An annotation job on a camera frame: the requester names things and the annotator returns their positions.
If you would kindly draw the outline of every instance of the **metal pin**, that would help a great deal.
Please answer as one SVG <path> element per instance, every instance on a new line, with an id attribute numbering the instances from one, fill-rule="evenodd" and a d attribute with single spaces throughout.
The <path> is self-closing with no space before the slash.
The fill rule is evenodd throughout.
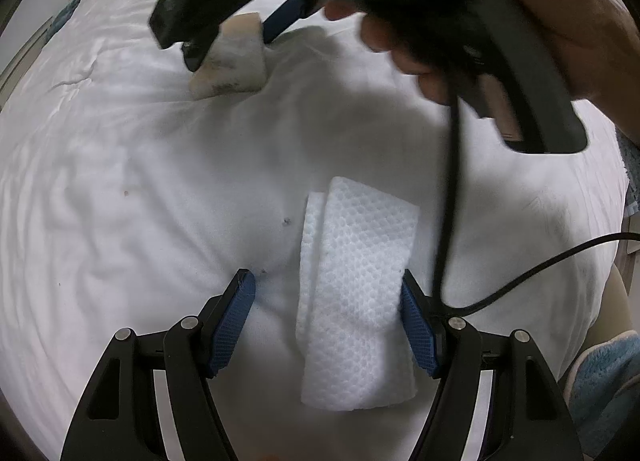
<path id="1" fill-rule="evenodd" d="M 522 342 L 523 344 L 527 343 L 530 339 L 529 333 L 523 331 L 522 329 L 519 329 L 515 333 L 513 333 L 513 336 L 518 342 Z"/>
<path id="2" fill-rule="evenodd" d="M 182 329 L 193 329 L 198 325 L 198 317 L 188 316 L 182 319 L 180 322 L 180 327 Z"/>
<path id="3" fill-rule="evenodd" d="M 463 318 L 460 318 L 459 316 L 454 316 L 449 319 L 449 326 L 453 327 L 453 329 L 457 329 L 458 331 L 460 331 L 461 329 L 465 328 L 466 322 Z"/>
<path id="4" fill-rule="evenodd" d="M 126 340 L 130 336 L 131 336 L 131 329 L 129 329 L 128 327 L 123 327 L 122 329 L 118 329 L 115 333 L 116 340 L 120 340 L 121 342 L 123 340 Z"/>

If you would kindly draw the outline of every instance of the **bed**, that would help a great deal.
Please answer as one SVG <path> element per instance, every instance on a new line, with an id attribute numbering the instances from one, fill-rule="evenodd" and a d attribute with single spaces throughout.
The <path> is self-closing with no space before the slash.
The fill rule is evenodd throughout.
<path id="1" fill-rule="evenodd" d="M 243 11 L 265 18 L 283 0 Z M 306 196 L 346 176 L 420 207 L 410 268 L 427 285 L 446 110 L 386 56 L 358 19 L 301 21 L 267 50 L 258 93 L 194 102 L 178 46 L 146 25 L 155 0 L 82 0 L 0 114 L 0 387 L 27 433 L 58 459 L 82 390 L 113 333 L 164 330 L 196 314 L 239 267 L 258 295 L 232 362 L 211 384 L 241 460 L 407 459 L 435 383 L 386 409 L 300 403 L 294 341 Z M 588 102 L 590 138 L 571 156 L 507 150 L 464 109 L 464 180 L 446 300 L 478 300 L 529 267 L 619 231 L 626 177 L 614 128 Z M 470 320 L 532 333 L 556 376 L 598 314 L 610 243 L 527 281 Z M 482 439 L 484 377 L 466 459 Z M 158 375 L 159 394 L 162 378 Z M 170 459 L 181 459 L 166 396 Z"/>

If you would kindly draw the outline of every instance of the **folded paper towel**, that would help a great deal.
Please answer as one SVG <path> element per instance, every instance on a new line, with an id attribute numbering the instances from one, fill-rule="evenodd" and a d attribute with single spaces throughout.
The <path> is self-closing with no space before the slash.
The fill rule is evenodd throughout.
<path id="1" fill-rule="evenodd" d="M 235 15 L 220 26 L 199 69 L 189 81 L 196 100 L 228 92 L 260 91 L 267 82 L 258 13 Z"/>
<path id="2" fill-rule="evenodd" d="M 415 396 L 399 303 L 417 223 L 416 206 L 343 177 L 309 194 L 296 321 L 303 403 L 352 411 Z"/>

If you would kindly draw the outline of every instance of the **stained white cloth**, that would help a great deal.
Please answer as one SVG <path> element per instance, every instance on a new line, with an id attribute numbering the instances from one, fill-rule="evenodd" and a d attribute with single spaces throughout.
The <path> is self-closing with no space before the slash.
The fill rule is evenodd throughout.
<path id="1" fill-rule="evenodd" d="M 243 11 L 263 19 L 284 0 Z M 300 402 L 295 339 L 306 197 L 344 176 L 420 208 L 410 269 L 431 271 L 447 110 L 425 101 L 358 18 L 314 15 L 266 52 L 258 93 L 193 102 L 178 45 L 147 25 L 156 0 L 82 0 L 0 113 L 0 387 L 36 444 L 60 455 L 79 397 L 113 333 L 168 329 L 197 314 L 239 267 L 254 307 L 210 387 L 241 461 L 409 459 L 436 381 L 384 409 Z M 618 231 L 625 172 L 612 123 L 576 104 L 590 147 L 508 150 L 463 111 L 465 165 L 450 303 L 468 303 L 591 237 Z M 614 243 L 557 264 L 473 316 L 480 330 L 532 333 L 558 375 L 598 313 Z M 479 397 L 478 409 L 486 404 Z M 161 397 L 169 458 L 182 458 Z M 481 418 L 466 459 L 482 441 Z"/>
<path id="2" fill-rule="evenodd" d="M 331 180 L 327 195 L 309 194 L 296 319 L 306 405 L 352 411 L 415 396 L 399 305 L 418 213 L 344 177 Z"/>
<path id="3" fill-rule="evenodd" d="M 267 83 L 262 22 L 258 13 L 234 15 L 220 26 L 202 65 L 189 80 L 195 100 L 230 92 L 259 91 Z"/>

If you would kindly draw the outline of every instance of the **white bed sheet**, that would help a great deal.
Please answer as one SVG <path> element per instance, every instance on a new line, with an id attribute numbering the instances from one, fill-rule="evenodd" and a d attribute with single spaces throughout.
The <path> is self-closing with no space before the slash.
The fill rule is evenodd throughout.
<path id="1" fill-rule="evenodd" d="M 265 17 L 282 0 L 245 11 Z M 211 384 L 242 461 L 407 459 L 435 383 L 388 409 L 300 403 L 294 338 L 307 193 L 341 175 L 420 206 L 410 267 L 423 285 L 442 196 L 446 110 L 364 49 L 356 18 L 282 37 L 257 94 L 193 102 L 178 46 L 146 25 L 155 0 L 82 0 L 0 114 L 0 387 L 50 459 L 120 327 L 164 330 L 196 314 L 239 267 L 258 295 Z M 465 180 L 447 299 L 477 300 L 577 243 L 617 231 L 626 178 L 612 124 L 577 104 L 591 145 L 508 151 L 465 111 Z M 530 330 L 558 375 L 596 316 L 616 245 L 538 275 L 471 317 Z M 479 407 L 486 404 L 486 391 Z M 161 402 L 165 420 L 169 410 Z M 472 459 L 482 418 L 467 448 Z M 168 430 L 171 459 L 179 459 Z"/>

